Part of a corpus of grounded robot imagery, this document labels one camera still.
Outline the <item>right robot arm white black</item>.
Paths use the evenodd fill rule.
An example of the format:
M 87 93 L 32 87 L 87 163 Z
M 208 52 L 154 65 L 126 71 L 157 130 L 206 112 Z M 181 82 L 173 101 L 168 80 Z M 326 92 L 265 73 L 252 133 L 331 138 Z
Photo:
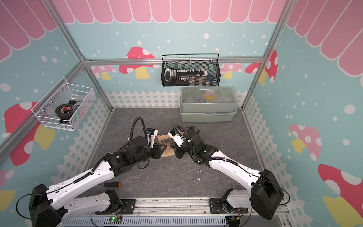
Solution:
M 264 219 L 271 220 L 277 209 L 284 205 L 282 200 L 286 191 L 280 187 L 271 171 L 252 169 L 231 159 L 218 148 L 205 144 L 200 138 L 199 130 L 193 126 L 185 130 L 176 125 L 168 136 L 173 140 L 171 148 L 177 158 L 189 154 L 197 165 L 217 170 L 245 188 L 243 191 L 228 189 L 225 192 L 221 203 L 226 212 L 247 208 Z

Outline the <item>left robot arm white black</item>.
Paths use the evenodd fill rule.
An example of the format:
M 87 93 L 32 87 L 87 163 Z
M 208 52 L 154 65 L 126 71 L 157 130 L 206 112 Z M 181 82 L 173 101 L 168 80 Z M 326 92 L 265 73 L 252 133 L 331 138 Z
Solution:
M 134 126 L 126 144 L 108 152 L 89 170 L 49 187 L 36 186 L 29 194 L 33 227 L 56 227 L 69 218 L 87 213 L 119 216 L 125 213 L 123 201 L 112 188 L 111 179 L 132 170 L 134 165 L 161 158 L 166 145 L 156 143 L 158 131 L 143 127 L 143 136 L 134 137 Z

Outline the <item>wooden jewelry display stand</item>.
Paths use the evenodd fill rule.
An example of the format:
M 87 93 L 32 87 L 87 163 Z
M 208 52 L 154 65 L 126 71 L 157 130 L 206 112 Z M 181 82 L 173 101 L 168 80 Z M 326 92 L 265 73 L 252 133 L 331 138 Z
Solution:
M 181 159 L 184 156 L 185 152 L 182 149 L 182 146 L 186 145 L 184 137 L 183 137 L 184 144 L 181 147 L 178 147 L 176 145 L 176 143 L 173 141 L 173 139 L 171 139 L 168 136 L 168 134 L 159 135 L 157 138 L 158 138 L 159 144 L 163 144 L 163 145 L 166 146 L 164 151 L 163 151 L 163 154 L 162 154 L 163 158 L 170 157 L 170 156 L 176 156 L 177 158 Z

